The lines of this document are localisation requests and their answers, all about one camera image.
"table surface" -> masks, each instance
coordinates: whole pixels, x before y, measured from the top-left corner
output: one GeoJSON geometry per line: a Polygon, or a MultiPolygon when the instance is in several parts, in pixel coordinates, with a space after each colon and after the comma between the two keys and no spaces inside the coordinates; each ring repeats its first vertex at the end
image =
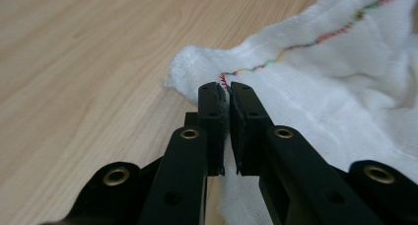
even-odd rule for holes
{"type": "MultiPolygon", "coordinates": [[[[196,111],[163,87],[184,46],[231,48],[315,1],[0,0],[1,223],[61,219],[102,166],[161,157],[196,111]]],[[[206,224],[220,196],[209,179],[206,224]]]]}

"wood grain surface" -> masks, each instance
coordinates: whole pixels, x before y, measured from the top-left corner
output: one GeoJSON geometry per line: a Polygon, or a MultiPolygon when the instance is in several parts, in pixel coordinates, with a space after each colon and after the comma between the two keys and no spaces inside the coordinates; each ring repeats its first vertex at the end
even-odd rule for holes
{"type": "MultiPolygon", "coordinates": [[[[185,45],[230,48],[316,0],[0,0],[0,223],[63,218],[90,177],[165,152],[195,106],[163,82],[185,45]]],[[[210,179],[206,224],[218,214],[210,179]]]]}

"white cloth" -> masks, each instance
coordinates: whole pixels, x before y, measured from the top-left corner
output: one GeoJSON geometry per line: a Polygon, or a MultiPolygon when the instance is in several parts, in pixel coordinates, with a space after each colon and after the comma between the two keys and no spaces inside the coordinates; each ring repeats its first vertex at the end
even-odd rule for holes
{"type": "MultiPolygon", "coordinates": [[[[287,46],[337,31],[376,1],[319,0],[232,49],[187,46],[174,58],[166,85],[196,102],[198,87],[219,82],[221,73],[253,68],[287,46]]],[[[418,183],[415,2],[368,9],[346,34],[288,50],[264,68],[227,75],[227,82],[250,85],[274,123],[298,129],[329,164],[347,171],[354,161],[376,160],[418,183]]],[[[257,178],[235,175],[231,149],[225,163],[220,210],[228,224],[270,224],[257,178]]]]}

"white towel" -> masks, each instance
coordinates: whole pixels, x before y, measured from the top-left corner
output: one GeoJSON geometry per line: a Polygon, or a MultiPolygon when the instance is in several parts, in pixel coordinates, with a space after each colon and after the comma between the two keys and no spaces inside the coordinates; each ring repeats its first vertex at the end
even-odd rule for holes
{"type": "MultiPolygon", "coordinates": [[[[196,102],[205,83],[245,83],[275,124],[298,129],[329,164],[347,171],[376,160],[417,183],[415,2],[319,0],[232,49],[185,47],[166,85],[196,102]]],[[[228,224],[271,224],[257,178],[235,176],[230,149],[225,161],[220,210],[228,224]]]]}

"brass grommet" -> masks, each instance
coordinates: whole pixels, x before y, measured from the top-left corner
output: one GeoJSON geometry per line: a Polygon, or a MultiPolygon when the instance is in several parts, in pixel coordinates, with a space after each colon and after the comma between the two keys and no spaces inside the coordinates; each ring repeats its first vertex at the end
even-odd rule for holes
{"type": "Polygon", "coordinates": [[[374,165],[368,165],[364,168],[365,174],[372,180],[382,184],[392,184],[395,181],[394,176],[387,170],[374,165]]]}
{"type": "Polygon", "coordinates": [[[185,129],[184,131],[181,132],[181,137],[185,138],[185,139],[193,139],[196,138],[197,136],[199,136],[199,131],[195,130],[195,129],[185,129]]]}
{"type": "Polygon", "coordinates": [[[280,138],[292,138],[293,137],[293,132],[285,128],[278,128],[274,130],[274,134],[280,138]]]}
{"type": "Polygon", "coordinates": [[[114,187],[123,184],[129,178],[129,171],[124,167],[113,168],[104,176],[104,184],[114,187]]]}

